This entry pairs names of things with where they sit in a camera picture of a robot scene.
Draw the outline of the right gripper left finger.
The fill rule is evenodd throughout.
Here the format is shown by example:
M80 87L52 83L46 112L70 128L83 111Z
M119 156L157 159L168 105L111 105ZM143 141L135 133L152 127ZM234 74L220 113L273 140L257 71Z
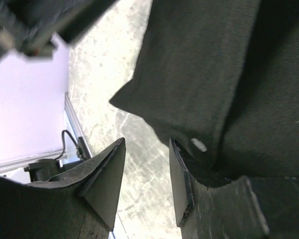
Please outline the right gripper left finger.
M0 239L106 239L114 229L126 142L47 181L0 177Z

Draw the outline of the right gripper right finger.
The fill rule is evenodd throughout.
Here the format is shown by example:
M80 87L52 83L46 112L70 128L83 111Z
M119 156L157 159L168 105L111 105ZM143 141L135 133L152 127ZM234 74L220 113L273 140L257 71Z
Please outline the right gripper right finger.
M265 239L269 234L251 180L204 168L175 139L169 166L176 225L184 239Z

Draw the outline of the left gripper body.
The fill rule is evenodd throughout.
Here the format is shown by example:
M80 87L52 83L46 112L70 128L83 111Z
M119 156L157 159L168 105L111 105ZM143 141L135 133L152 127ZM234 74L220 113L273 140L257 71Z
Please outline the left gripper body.
M58 34L75 44L114 4L113 0L0 0L0 59L16 50L51 58Z

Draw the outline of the black long sleeve shirt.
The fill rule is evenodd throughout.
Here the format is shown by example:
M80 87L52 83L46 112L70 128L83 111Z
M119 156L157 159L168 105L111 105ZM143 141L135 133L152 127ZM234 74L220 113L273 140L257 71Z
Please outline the black long sleeve shirt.
M111 104L204 168L251 180L267 239L299 239L299 0L155 0Z

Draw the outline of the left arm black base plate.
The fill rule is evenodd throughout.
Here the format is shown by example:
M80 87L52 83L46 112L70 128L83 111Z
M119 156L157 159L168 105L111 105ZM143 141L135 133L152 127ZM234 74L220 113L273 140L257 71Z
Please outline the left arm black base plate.
M61 158L66 152L65 134L67 134L72 140L76 149L78 160L62 164ZM65 129L61 133L61 139L63 148L59 156L52 159L39 159L23 168L24 172L29 173L31 182L47 181L48 179L60 173L66 172L91 158L91 153L89 152L88 146L82 136L74 139L70 131Z

